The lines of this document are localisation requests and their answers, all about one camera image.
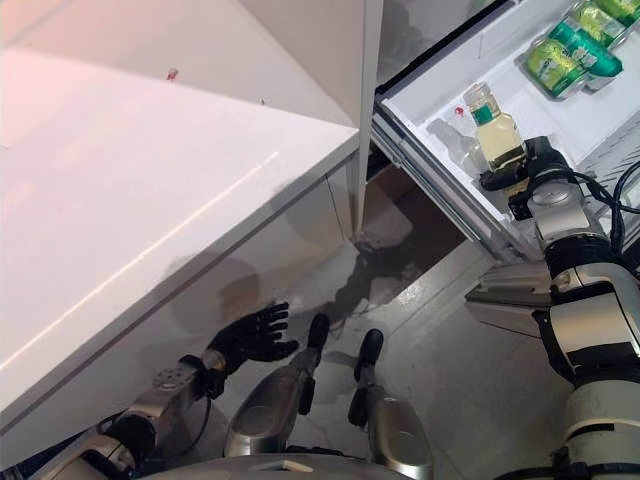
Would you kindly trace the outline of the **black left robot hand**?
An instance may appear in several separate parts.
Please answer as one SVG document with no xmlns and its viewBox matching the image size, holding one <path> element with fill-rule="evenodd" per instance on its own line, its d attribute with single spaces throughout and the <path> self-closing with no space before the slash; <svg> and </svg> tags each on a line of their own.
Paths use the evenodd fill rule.
<svg viewBox="0 0 640 480">
<path fill-rule="evenodd" d="M 224 372 L 235 373 L 246 361 L 274 362 L 298 348 L 296 340 L 284 340 L 289 303 L 274 303 L 226 326 L 207 345 L 224 359 Z"/>
</svg>

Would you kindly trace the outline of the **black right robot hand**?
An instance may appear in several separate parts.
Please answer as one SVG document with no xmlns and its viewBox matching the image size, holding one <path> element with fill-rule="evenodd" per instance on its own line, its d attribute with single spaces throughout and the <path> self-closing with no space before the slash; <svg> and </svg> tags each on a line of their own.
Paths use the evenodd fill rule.
<svg viewBox="0 0 640 480">
<path fill-rule="evenodd" d="M 512 153 L 516 153 L 514 158 L 480 175 L 484 190 L 503 190 L 511 203 L 526 203 L 535 190 L 547 182 L 577 183 L 564 155 L 552 146 L 547 136 L 527 139 Z"/>
</svg>

